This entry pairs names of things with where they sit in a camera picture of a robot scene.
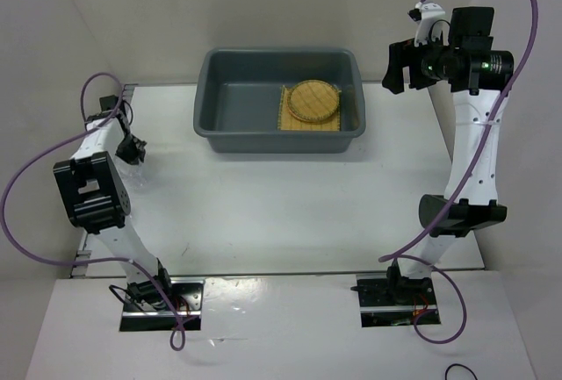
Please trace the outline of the square bamboo mat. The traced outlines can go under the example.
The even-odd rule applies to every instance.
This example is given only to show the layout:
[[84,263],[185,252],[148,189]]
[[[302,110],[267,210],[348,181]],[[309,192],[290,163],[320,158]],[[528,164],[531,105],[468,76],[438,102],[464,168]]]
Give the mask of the square bamboo mat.
[[281,131],[299,131],[299,132],[339,132],[341,127],[340,109],[321,122],[305,122],[295,118],[289,111],[287,99],[291,89],[281,87],[281,99],[277,115],[277,129]]

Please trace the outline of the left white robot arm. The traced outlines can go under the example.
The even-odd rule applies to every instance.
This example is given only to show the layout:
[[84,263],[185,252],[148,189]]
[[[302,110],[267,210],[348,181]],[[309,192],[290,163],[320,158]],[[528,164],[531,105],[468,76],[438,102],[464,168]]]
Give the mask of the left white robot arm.
[[95,132],[68,160],[54,165],[54,178],[70,223],[119,259],[132,305],[163,310],[174,301],[175,288],[133,227],[131,199],[115,165],[141,165],[147,143],[132,134],[126,107],[116,96],[102,97],[99,103],[101,112],[86,118],[86,129]]

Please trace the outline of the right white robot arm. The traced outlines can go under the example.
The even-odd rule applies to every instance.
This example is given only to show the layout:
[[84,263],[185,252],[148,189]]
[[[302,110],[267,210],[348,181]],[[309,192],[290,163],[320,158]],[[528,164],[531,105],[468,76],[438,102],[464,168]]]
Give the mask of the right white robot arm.
[[389,46],[382,85],[393,94],[437,82],[450,85],[455,137],[450,178],[442,195],[424,195],[418,216],[425,234],[413,257],[393,261],[386,272],[384,297],[394,305],[412,304],[428,291],[431,268],[458,239],[500,224],[508,209],[500,204],[495,173],[502,114],[501,92],[515,70],[509,51],[495,50],[492,7],[460,7],[447,18],[435,3],[418,3],[408,13],[415,36]]

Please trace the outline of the grey plastic bin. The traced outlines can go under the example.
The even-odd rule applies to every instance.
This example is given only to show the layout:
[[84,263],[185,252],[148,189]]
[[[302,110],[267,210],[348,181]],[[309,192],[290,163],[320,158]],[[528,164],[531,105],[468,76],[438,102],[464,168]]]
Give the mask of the grey plastic bin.
[[[340,92],[334,132],[278,128],[282,89],[320,80]],[[216,48],[199,72],[193,129],[218,153],[337,154],[366,127],[360,71],[337,47]]]

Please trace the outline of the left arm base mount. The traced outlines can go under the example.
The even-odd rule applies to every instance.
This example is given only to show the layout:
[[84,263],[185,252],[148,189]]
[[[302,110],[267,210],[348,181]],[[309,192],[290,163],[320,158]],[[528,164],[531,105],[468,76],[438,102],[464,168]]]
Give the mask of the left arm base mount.
[[[188,332],[201,329],[204,286],[202,278],[171,279],[172,296],[169,300]],[[129,290],[121,286],[111,284],[108,289],[122,304],[120,332],[168,332],[177,326],[175,316],[167,304],[162,303],[162,307],[154,308],[144,301],[135,301]]]

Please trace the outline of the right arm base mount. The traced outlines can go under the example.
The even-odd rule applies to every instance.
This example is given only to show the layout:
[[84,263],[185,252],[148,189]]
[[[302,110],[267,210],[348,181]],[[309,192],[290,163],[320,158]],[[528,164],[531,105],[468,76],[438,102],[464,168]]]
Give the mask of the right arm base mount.
[[411,326],[441,323],[433,283],[428,278],[406,286],[391,285],[387,276],[357,276],[350,290],[357,294],[361,327]]

